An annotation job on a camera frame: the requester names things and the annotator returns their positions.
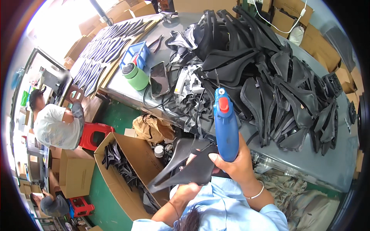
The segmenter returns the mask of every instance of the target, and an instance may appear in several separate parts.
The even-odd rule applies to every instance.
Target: small white container
[[[164,155],[164,147],[162,145],[157,145],[154,148],[155,157],[161,158]]]

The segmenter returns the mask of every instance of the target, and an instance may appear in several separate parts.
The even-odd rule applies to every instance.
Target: white cable
[[[308,0],[306,0],[306,2],[305,2],[305,7],[302,9],[301,14],[300,14],[300,16],[299,16],[298,20],[297,20],[297,21],[296,21],[296,23],[292,26],[292,28],[290,29],[290,31],[289,31],[289,32],[284,32],[284,31],[279,30],[277,27],[275,27],[275,26],[274,26],[274,25],[272,25],[269,21],[267,21],[265,18],[263,18],[263,17],[259,14],[257,7],[256,7],[256,11],[257,11],[257,14],[258,14],[258,15],[259,15],[263,20],[265,20],[268,24],[272,25],[275,29],[277,29],[277,30],[278,30],[278,31],[280,31],[281,33],[289,34],[289,33],[293,30],[293,28],[297,25],[297,23],[299,22],[300,18],[302,18],[302,17],[303,17],[303,15],[305,14],[305,12],[306,12],[306,6],[307,6],[307,1],[308,1]]]

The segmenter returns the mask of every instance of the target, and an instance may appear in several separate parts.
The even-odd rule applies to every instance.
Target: white t-shirt
[[[80,122],[74,118],[72,123],[62,122],[65,108],[48,104],[38,114],[34,123],[36,139],[49,147],[74,149],[80,136]]]

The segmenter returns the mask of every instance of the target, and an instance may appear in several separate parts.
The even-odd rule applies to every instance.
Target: light blue shirt
[[[170,198],[177,187],[171,190]],[[266,205],[259,212],[251,209],[240,185],[232,179],[213,176],[211,182],[203,186],[198,195],[189,202],[182,216],[185,216],[194,204],[199,212],[203,212],[199,231],[289,230],[285,215],[274,204]],[[163,222],[138,219],[134,221],[131,231],[136,230],[170,231],[173,228]]]

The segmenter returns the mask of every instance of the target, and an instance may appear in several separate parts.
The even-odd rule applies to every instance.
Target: dark hair
[[[185,217],[178,220],[174,231],[198,231],[201,223],[201,215],[194,205]]]
[[[30,200],[31,200],[33,206],[36,206],[37,207],[37,203],[36,203],[35,199],[33,198],[34,196],[36,196],[36,195],[34,195],[33,193],[31,193],[30,194]]]
[[[35,89],[31,92],[29,102],[30,102],[30,108],[31,108],[32,111],[35,111],[36,101],[37,101],[38,98],[43,97],[43,94],[44,94],[45,90],[46,90],[46,88],[44,88],[43,90]]]

